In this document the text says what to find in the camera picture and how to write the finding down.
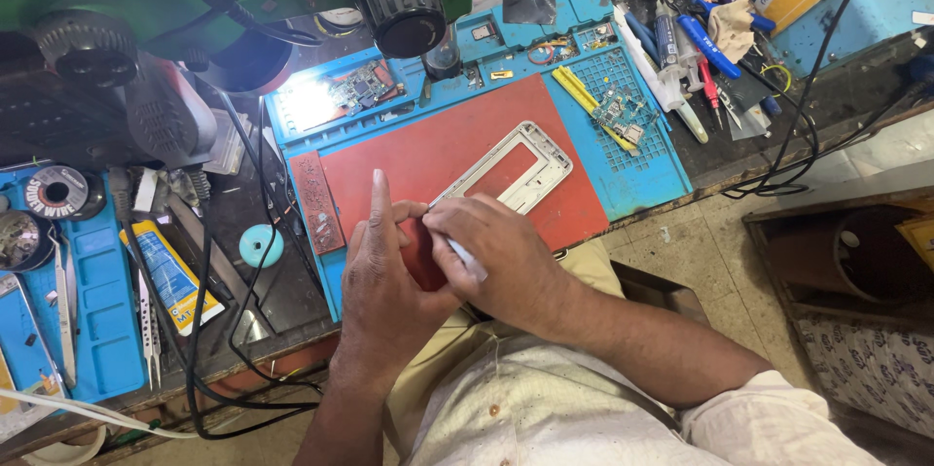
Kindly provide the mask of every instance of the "beige floor tile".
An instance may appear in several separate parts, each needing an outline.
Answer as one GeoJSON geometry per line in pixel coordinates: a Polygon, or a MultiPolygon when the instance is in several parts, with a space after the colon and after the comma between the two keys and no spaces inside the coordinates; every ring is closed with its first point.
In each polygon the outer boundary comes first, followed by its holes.
{"type": "Polygon", "coordinates": [[[707,215],[707,213],[711,211],[717,211],[724,207],[730,207],[730,205],[736,203],[736,201],[736,199],[730,199],[729,197],[723,196],[721,194],[716,194],[714,196],[705,197],[704,199],[698,200],[695,205],[704,215],[707,215]]]}
{"type": "Polygon", "coordinates": [[[621,245],[631,244],[629,241],[629,234],[626,233],[625,227],[621,227],[612,233],[604,234],[600,237],[600,240],[603,243],[603,246],[606,247],[607,251],[612,251],[621,245]]]}
{"type": "Polygon", "coordinates": [[[701,209],[695,204],[678,207],[663,215],[652,216],[642,221],[626,226],[626,233],[633,242],[642,240],[649,236],[661,236],[661,228],[667,227],[669,230],[677,225],[692,221],[702,216],[701,209]]]}
{"type": "MultiPolygon", "coordinates": [[[[751,203],[758,206],[761,200],[761,197],[753,199],[751,203]]],[[[742,217],[748,214],[747,209],[751,203],[746,203],[743,199],[736,204],[707,210],[704,213],[707,227],[714,236],[720,256],[727,264],[736,287],[761,287],[769,284],[762,260],[742,224],[742,217]]]]}
{"type": "Polygon", "coordinates": [[[764,287],[740,287],[739,293],[769,354],[769,361],[792,386],[819,391],[810,361],[772,286],[766,283],[764,287]]]}
{"type": "Polygon", "coordinates": [[[636,258],[636,251],[632,247],[632,244],[620,245],[609,249],[610,259],[613,261],[618,261],[619,263],[626,264],[631,267],[635,267],[639,260],[636,258]]]}
{"type": "Polygon", "coordinates": [[[813,389],[810,363],[798,345],[796,333],[788,324],[762,259],[741,222],[744,215],[768,201],[761,197],[746,197],[737,202],[724,199],[731,203],[704,207],[704,219],[765,346],[767,358],[793,386],[813,389]]]}
{"type": "MultiPolygon", "coordinates": [[[[314,391],[308,390],[290,395],[279,402],[316,402],[321,397],[314,391]]],[[[267,420],[281,412],[257,412],[259,420],[267,420]]],[[[263,460],[266,466],[288,466],[295,459],[298,448],[305,439],[308,426],[315,412],[303,412],[272,426],[256,431],[263,451],[263,460]]]]}
{"type": "Polygon", "coordinates": [[[704,312],[710,320],[710,325],[727,335],[747,349],[768,358],[769,355],[759,339],[758,333],[753,326],[752,318],[742,305],[742,299],[739,293],[732,292],[725,297],[717,299],[711,303],[703,305],[704,312]]]}
{"type": "Polygon", "coordinates": [[[694,289],[705,308],[736,291],[702,217],[668,227],[668,242],[651,235],[634,240],[632,249],[634,260],[628,265],[694,289]]]}

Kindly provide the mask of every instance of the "man's hand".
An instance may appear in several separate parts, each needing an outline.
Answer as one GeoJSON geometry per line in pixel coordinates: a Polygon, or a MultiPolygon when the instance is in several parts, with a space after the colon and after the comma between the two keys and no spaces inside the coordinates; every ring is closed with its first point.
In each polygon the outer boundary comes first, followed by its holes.
{"type": "Polygon", "coordinates": [[[573,276],[561,269],[526,217],[495,197],[451,197],[422,219],[431,233],[432,256],[456,292],[503,322],[549,338],[573,300],[573,276]],[[457,241],[484,267],[478,282],[451,249],[457,241]]]}
{"type": "Polygon", "coordinates": [[[332,367],[342,379],[383,395],[461,306],[450,286],[426,293],[403,265],[399,249],[410,240],[398,224],[427,210],[407,199],[393,204],[386,174],[375,170],[370,218],[357,224],[347,245],[344,326],[332,367]]]}

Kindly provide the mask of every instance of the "man's right hand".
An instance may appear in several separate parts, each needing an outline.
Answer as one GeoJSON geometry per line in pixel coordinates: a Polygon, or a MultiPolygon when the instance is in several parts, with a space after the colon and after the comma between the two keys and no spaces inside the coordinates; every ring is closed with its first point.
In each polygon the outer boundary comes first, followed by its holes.
{"type": "Polygon", "coordinates": [[[462,299],[503,322],[549,338],[578,287],[562,269],[526,217],[494,197],[442,199],[423,218],[432,256],[462,299]],[[479,282],[445,236],[480,262],[488,277],[479,282]]]}

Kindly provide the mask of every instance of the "white cable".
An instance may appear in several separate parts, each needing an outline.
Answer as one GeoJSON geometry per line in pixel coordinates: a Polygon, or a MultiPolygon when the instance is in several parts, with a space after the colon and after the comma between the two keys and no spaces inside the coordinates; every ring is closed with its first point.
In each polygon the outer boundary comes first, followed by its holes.
{"type": "Polygon", "coordinates": [[[170,439],[198,438],[197,433],[180,433],[178,431],[160,430],[158,428],[151,429],[149,424],[146,424],[142,420],[136,420],[135,418],[129,417],[125,414],[115,412],[113,410],[108,410],[105,407],[101,407],[96,404],[81,402],[79,400],[53,399],[52,397],[48,397],[46,395],[23,393],[22,391],[14,391],[12,389],[4,388],[0,388],[0,397],[6,397],[9,399],[18,400],[20,402],[29,402],[30,404],[50,406],[53,408],[63,409],[65,411],[76,412],[77,414],[83,414],[84,416],[95,418],[97,420],[101,420],[102,422],[123,426],[124,428],[148,431],[149,433],[156,434],[160,437],[168,437],[170,439]]]}

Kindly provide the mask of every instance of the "microscope focus knob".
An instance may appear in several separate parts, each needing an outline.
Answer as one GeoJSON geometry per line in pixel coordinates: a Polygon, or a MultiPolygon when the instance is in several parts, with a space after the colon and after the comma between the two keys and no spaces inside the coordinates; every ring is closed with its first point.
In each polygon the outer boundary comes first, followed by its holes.
{"type": "Polygon", "coordinates": [[[386,57],[416,57],[445,35],[441,0],[355,0],[366,26],[386,57]]]}

